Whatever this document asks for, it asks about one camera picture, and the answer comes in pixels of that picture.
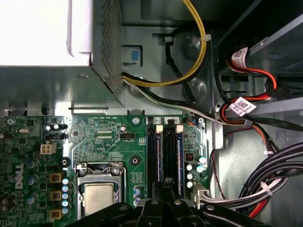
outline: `white sticker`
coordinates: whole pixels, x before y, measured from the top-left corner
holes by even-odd
[[[232,103],[229,108],[234,111],[237,115],[242,117],[244,114],[248,114],[253,111],[256,106],[244,98],[240,97],[236,102]]]
[[[245,65],[245,56],[247,53],[248,47],[245,47],[241,50],[238,50],[232,55],[232,61],[242,68],[247,68]]]

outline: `mesh grille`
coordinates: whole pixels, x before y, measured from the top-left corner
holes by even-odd
[[[112,90],[120,90],[121,81],[121,16],[119,0],[103,0],[102,64],[111,78]]]

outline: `small capacitor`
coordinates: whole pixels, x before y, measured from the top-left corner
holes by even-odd
[[[204,156],[198,156],[197,161],[198,161],[199,163],[201,163],[202,165],[204,165],[204,164],[206,164],[207,159],[206,159]]]
[[[187,188],[192,188],[194,186],[193,182],[192,181],[189,181],[186,183],[186,187]]]
[[[39,165],[39,161],[37,159],[29,160],[27,162],[27,168],[28,169],[36,168],[38,165]]]
[[[202,166],[202,165],[196,165],[196,171],[198,172],[198,173],[202,173],[203,172],[203,170],[204,170],[204,167]]]
[[[68,209],[66,207],[62,208],[62,214],[67,214],[68,213]]]
[[[0,196],[0,202],[2,202],[5,198],[7,198],[9,196],[9,194],[7,192],[4,192],[1,196]]]
[[[193,166],[191,165],[191,164],[188,164],[187,166],[186,166],[186,170],[187,171],[191,171],[193,169]]]
[[[39,195],[37,193],[31,193],[30,196],[27,197],[26,199],[26,204],[27,205],[31,205],[33,204],[35,201],[38,201]]]
[[[134,206],[135,206],[135,207],[137,206],[137,203],[138,203],[138,201],[140,201],[140,200],[141,200],[140,198],[134,200]]]
[[[68,203],[68,201],[67,201],[67,200],[63,200],[63,201],[62,201],[62,206],[63,206],[63,207],[67,207],[67,206],[68,206],[68,204],[69,204],[69,203]]]
[[[9,204],[10,202],[12,202],[13,200],[15,200],[16,199],[16,194],[11,194],[11,195],[9,195],[8,197],[6,197],[6,198],[4,198],[3,200],[2,200],[2,204],[3,205],[7,205],[7,204]]]
[[[63,192],[68,192],[68,186],[66,186],[66,185],[63,186],[63,187],[62,187],[62,191],[63,191]]]
[[[69,197],[68,193],[63,193],[62,194],[62,199],[66,200]]]
[[[27,185],[33,185],[39,182],[39,177],[37,175],[32,175],[27,178]]]
[[[188,173],[188,174],[186,175],[186,178],[187,178],[188,180],[191,180],[191,179],[194,178],[194,176],[193,176],[192,173]]]
[[[122,125],[120,128],[120,132],[125,132],[127,129],[127,127],[125,125]]]
[[[9,203],[7,206],[3,206],[3,207],[2,207],[2,211],[3,211],[3,212],[7,212],[7,211],[9,211],[10,209],[14,208],[15,206],[16,206],[16,202],[13,201],[13,202]]]
[[[0,140],[9,140],[14,137],[13,133],[0,133]]]
[[[53,129],[54,130],[64,130],[67,129],[67,125],[66,124],[54,124],[53,125]]]

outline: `dell logo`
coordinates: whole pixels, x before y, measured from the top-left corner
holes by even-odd
[[[15,189],[23,189],[23,163],[21,163],[19,166],[16,166],[16,184]]]

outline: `motherboard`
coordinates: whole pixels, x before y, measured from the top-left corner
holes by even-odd
[[[117,202],[135,207],[175,179],[208,188],[203,119],[190,116],[0,118],[0,226],[63,227]]]

